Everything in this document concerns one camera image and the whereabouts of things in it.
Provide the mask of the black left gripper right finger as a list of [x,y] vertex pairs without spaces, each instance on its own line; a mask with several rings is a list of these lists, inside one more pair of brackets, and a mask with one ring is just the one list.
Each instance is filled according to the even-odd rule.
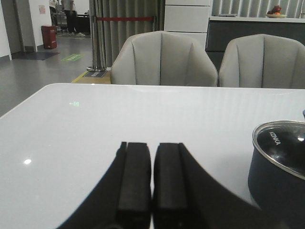
[[154,162],[156,229],[260,229],[261,211],[212,178],[184,144],[161,143]]

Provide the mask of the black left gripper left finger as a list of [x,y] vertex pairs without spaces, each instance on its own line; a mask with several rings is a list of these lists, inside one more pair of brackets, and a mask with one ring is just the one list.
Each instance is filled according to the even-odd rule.
[[122,142],[106,173],[61,229],[147,229],[151,157],[145,143]]

